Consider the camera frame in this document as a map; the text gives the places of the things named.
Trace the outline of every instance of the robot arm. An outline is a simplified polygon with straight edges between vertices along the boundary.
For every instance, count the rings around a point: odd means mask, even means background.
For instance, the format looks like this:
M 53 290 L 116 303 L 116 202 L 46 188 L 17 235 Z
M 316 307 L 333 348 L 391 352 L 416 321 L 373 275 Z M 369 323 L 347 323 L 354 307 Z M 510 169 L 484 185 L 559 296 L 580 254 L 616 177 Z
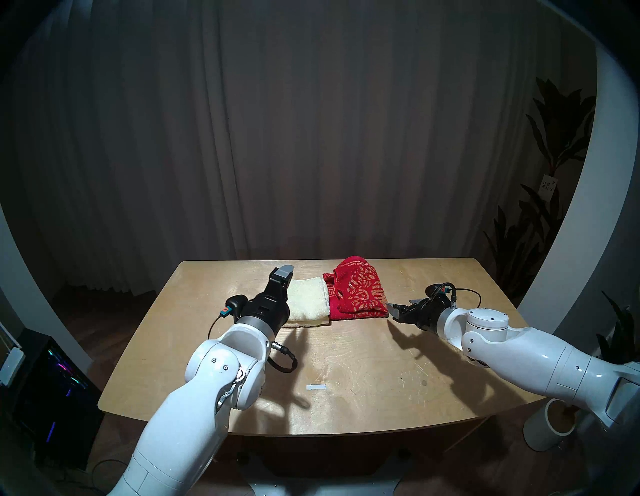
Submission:
M 472 364 L 526 391 L 593 412 L 606 428 L 622 423 L 625 407 L 640 399 L 640 364 L 610 364 L 552 334 L 512 328 L 507 314 L 497 310 L 456 308 L 443 289 L 429 286 L 429 298 L 410 307 L 389 303 L 389 313 L 397 322 L 434 332 Z
M 155 412 L 110 495 L 180 496 L 200 478 L 227 437 L 231 408 L 245 410 L 261 393 L 273 340 L 289 318 L 292 274 L 292 266 L 276 268 L 254 299 L 227 300 L 235 323 L 198 346 L 186 384 Z

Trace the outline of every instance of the floor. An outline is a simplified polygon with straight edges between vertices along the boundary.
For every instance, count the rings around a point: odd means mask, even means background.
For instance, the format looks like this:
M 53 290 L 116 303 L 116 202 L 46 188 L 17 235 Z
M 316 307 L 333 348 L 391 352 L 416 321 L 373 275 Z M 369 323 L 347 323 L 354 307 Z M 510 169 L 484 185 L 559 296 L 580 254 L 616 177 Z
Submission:
M 54 310 L 94 359 L 89 375 L 99 388 L 104 388 L 154 299 L 154 293 L 134 297 L 75 287 L 64 288 L 54 298 Z M 415 464 L 398 484 L 396 496 L 548 495 L 583 486 L 586 471 L 575 438 L 569 437 L 560 447 L 544 453 L 526 446 L 522 425 L 539 407 L 527 405 L 491 417 L 454 446 L 452 440 L 468 431 L 468 426 L 324 438 L 229 436 L 215 463 L 189 494 L 252 495 L 237 470 L 237 463 L 242 461 L 239 453 L 258 454 L 272 472 L 282 476 L 355 476 L 372 473 L 390 453 L 402 447 L 409 449 Z M 93 445 L 88 472 L 76 470 L 68 477 L 90 486 L 91 469 L 99 461 L 128 463 L 144 426 L 139 420 L 107 414 Z M 124 468 L 117 461 L 100 464 L 93 474 L 93 484 L 108 492 Z M 92 493 L 77 483 L 58 483 L 58 488 L 68 496 Z

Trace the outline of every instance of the gray curtain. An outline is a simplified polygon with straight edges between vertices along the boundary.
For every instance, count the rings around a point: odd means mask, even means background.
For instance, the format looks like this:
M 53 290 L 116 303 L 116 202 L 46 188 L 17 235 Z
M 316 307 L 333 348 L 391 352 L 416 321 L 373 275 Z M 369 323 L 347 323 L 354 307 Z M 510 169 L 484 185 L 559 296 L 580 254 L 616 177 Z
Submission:
M 4 81 L 3 139 L 73 285 L 159 291 L 193 259 L 479 257 L 496 203 L 541 173 L 524 114 L 560 50 L 541 9 L 66 0 Z

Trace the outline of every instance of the wooden table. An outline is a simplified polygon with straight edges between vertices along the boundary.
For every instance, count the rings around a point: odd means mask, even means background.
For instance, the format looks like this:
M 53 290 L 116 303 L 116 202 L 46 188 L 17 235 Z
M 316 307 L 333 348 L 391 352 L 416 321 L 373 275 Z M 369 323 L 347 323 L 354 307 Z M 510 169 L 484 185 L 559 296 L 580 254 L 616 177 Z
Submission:
M 262 291 L 269 272 L 295 266 L 294 278 L 333 271 L 341 260 L 183 262 L 142 320 L 98 403 L 105 412 L 149 420 L 165 397 L 184 384 L 191 354 L 234 294 Z M 425 286 L 450 281 L 479 291 L 483 306 L 525 322 L 474 259 L 369 260 L 392 303 L 424 297 Z M 473 308 L 477 296 L 458 293 Z M 219 337 L 233 323 L 220 319 Z M 232 410 L 229 432 L 244 435 L 327 435 L 415 429 L 487 417 L 540 399 L 465 363 L 462 354 L 414 325 L 388 319 L 334 321 L 317 328 L 281 329 L 276 340 L 295 353 L 298 369 L 267 365 L 262 397 Z M 323 384 L 326 389 L 308 390 Z

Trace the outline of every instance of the red towel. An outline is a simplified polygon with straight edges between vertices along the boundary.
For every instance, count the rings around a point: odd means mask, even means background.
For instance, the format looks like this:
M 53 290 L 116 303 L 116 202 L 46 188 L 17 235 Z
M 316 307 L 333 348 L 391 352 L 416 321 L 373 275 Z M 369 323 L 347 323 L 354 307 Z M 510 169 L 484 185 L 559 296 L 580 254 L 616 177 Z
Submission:
M 333 274 L 323 274 L 329 291 L 331 320 L 387 317 L 387 297 L 378 273 L 362 257 L 342 261 Z

